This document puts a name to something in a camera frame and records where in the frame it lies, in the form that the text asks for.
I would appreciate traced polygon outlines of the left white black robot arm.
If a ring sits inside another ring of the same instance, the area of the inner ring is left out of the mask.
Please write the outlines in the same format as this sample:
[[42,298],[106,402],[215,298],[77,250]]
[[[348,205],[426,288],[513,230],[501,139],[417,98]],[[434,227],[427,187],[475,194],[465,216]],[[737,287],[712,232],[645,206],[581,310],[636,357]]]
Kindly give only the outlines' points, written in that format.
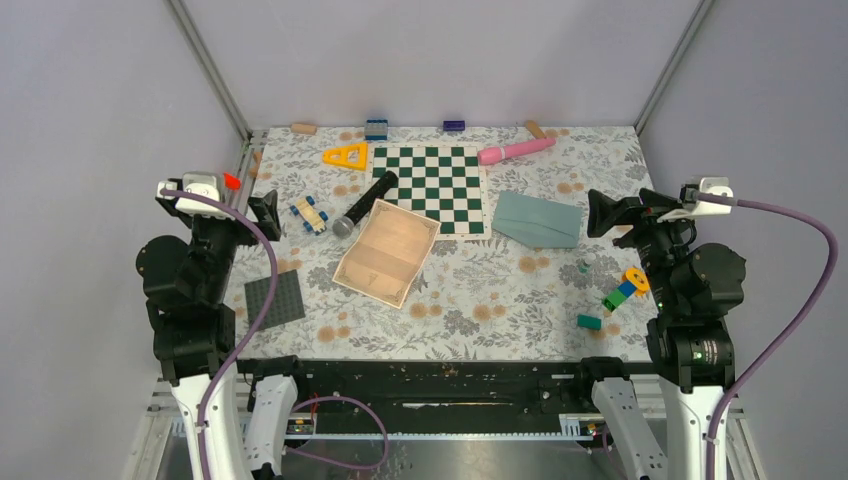
[[140,250],[135,268],[154,355],[183,416],[192,474],[279,479],[288,415],[307,404],[311,387],[294,355],[259,362],[248,404],[254,417],[243,432],[235,383],[245,344],[235,340],[235,313],[223,300],[238,247],[262,244],[274,254],[271,244],[281,237],[278,194],[249,198],[255,221],[176,181],[160,184],[157,201],[190,228],[191,240],[156,237]]

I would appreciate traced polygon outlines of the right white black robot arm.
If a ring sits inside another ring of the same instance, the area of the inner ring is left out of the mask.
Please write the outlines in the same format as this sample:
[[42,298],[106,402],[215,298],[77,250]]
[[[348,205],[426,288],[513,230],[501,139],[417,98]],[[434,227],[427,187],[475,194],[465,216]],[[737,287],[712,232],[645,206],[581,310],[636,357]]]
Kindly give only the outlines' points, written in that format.
[[735,355],[724,317],[744,299],[746,261],[723,244],[690,246],[697,218],[729,214],[732,192],[718,192],[716,203],[698,199],[697,189],[685,190],[682,199],[649,189],[619,200],[588,193],[588,237],[629,226],[613,243],[638,253],[657,307],[646,342],[665,402],[665,448],[638,408],[622,360],[584,358],[574,379],[575,402],[602,414],[628,479],[703,479],[725,463],[720,401],[735,380]]

